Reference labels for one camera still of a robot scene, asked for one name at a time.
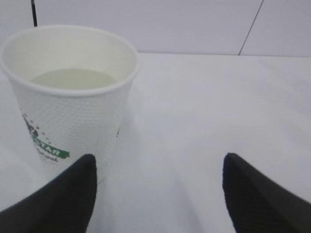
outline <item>paper cup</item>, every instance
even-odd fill
[[[96,156],[100,182],[107,172],[126,99],[138,72],[136,50],[109,32],[44,26],[20,32],[5,42],[0,49],[0,65],[9,77],[48,178],[91,153]],[[68,68],[104,72],[117,83],[69,90],[30,82],[43,73]]]

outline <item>liquid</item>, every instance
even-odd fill
[[[30,81],[47,87],[76,90],[105,87],[117,82],[109,75],[85,69],[54,70]]]

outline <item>green logo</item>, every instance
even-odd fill
[[[45,143],[45,142],[42,142],[38,136],[39,136],[39,133],[38,133],[38,129],[39,127],[37,127],[36,129],[29,124],[28,120],[26,119],[26,114],[23,114],[23,117],[24,117],[24,120],[26,122],[26,125],[27,125],[27,128],[28,128],[28,131],[29,131],[29,134],[31,135],[31,138],[33,139],[34,143],[39,146],[41,149],[43,149],[44,151],[46,151],[47,153],[51,154],[51,155],[54,155],[54,156],[57,156],[59,158],[62,158],[62,159],[66,159],[69,157],[69,152],[68,151],[64,151],[64,150],[60,150],[60,149],[57,149],[50,144],[48,143]]]

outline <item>white table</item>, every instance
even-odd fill
[[[94,214],[90,233],[234,233],[222,190],[227,152],[311,201],[311,59],[140,60],[114,160],[99,186],[103,215]],[[2,150],[22,154],[37,170],[8,81],[0,79]],[[26,195],[42,183],[37,175],[20,188]]]

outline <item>dark line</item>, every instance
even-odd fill
[[[242,52],[242,50],[243,50],[243,48],[244,48],[244,45],[245,45],[245,43],[246,43],[246,41],[247,41],[247,39],[248,39],[248,36],[250,35],[251,30],[253,29],[254,23],[255,23],[255,21],[256,21],[256,19],[257,19],[257,16],[258,16],[258,14],[259,14],[259,11],[261,10],[261,7],[262,7],[263,2],[264,2],[264,0],[261,0],[261,4],[260,4],[260,6],[259,6],[259,8],[258,8],[258,10],[257,10],[257,13],[256,13],[255,18],[254,18],[254,20],[253,20],[253,23],[252,23],[252,25],[251,25],[251,27],[250,27],[248,33],[247,33],[247,36],[246,36],[246,38],[245,38],[245,40],[244,40],[244,42],[243,42],[243,44],[242,44],[241,49],[240,49],[240,51],[239,51],[239,55],[241,55],[241,52]]]
[[[37,15],[35,13],[35,0],[31,0],[31,11],[33,13],[33,21],[34,21],[34,26],[38,26],[37,25]]]

